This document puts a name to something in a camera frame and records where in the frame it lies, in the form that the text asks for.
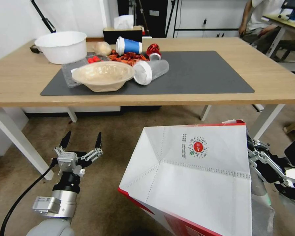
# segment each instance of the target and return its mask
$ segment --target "paper bowl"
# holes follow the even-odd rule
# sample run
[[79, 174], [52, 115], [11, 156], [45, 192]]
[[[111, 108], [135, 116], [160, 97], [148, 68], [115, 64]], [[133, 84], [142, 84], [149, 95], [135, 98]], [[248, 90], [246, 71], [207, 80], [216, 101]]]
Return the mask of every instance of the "paper bowl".
[[132, 66], [114, 61], [91, 63], [78, 68], [72, 74], [75, 82], [86, 85], [94, 92], [116, 91], [133, 76]]

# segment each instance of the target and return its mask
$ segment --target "white cup lid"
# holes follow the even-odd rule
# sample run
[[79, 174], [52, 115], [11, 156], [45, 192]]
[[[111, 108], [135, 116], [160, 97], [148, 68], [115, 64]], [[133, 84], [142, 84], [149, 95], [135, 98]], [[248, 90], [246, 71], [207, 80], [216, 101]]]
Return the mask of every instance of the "white cup lid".
[[134, 80], [140, 85], [148, 85], [152, 81], [153, 73], [146, 61], [139, 61], [134, 66]]
[[119, 54], [119, 55], [123, 55], [124, 54], [124, 38], [122, 38], [121, 36], [119, 38], [117, 38], [117, 41], [116, 41], [116, 52]]
[[161, 57], [158, 53], [154, 52], [154, 53], [150, 54], [149, 59], [151, 61], [156, 61], [156, 60], [160, 60]]

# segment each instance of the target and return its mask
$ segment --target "white paper bag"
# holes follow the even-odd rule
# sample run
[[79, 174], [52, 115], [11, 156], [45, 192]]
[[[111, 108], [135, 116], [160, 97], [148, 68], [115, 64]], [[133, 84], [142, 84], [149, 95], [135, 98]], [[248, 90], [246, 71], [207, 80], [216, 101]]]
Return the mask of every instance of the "white paper bag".
[[251, 236], [245, 124], [144, 128], [119, 191], [177, 236]]

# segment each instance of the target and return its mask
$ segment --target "person's arm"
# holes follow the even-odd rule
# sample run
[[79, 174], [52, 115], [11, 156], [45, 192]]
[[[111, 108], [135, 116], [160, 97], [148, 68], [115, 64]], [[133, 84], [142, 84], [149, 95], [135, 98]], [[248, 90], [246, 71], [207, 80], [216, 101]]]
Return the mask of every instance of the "person's arm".
[[239, 35], [242, 35], [246, 32], [248, 17], [249, 17], [249, 13], [251, 9], [252, 9], [252, 0], [248, 0], [248, 2], [246, 3], [245, 9], [243, 11], [242, 23], [238, 29]]
[[263, 28], [260, 33], [259, 33], [259, 37], [270, 32], [271, 30], [275, 29], [277, 27], [276, 24], [271, 24], [271, 25], [268, 25], [267, 27]]

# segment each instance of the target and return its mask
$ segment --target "white wall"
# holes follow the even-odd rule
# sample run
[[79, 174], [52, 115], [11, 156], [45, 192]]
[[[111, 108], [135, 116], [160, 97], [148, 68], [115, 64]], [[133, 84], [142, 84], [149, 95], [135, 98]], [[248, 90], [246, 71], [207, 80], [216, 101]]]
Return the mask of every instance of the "white wall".
[[29, 0], [0, 1], [0, 58], [46, 32]]
[[110, 23], [111, 26], [114, 26], [115, 17], [119, 16], [118, 13], [118, 2], [117, 0], [108, 0], [108, 7], [109, 7], [109, 15], [110, 15]]
[[110, 26], [108, 0], [36, 0], [36, 4], [57, 31], [75, 30], [88, 37], [102, 37]]
[[[180, 28], [202, 28], [203, 21], [207, 19], [206, 28], [238, 28], [247, 0], [183, 0], [181, 8]], [[176, 28], [180, 23], [180, 4], [178, 7]], [[168, 38], [173, 37], [176, 6], [168, 31]], [[171, 2], [168, 2], [167, 21], [171, 10]], [[224, 37], [238, 36], [237, 31], [179, 31], [178, 37], [216, 37], [225, 33]]]

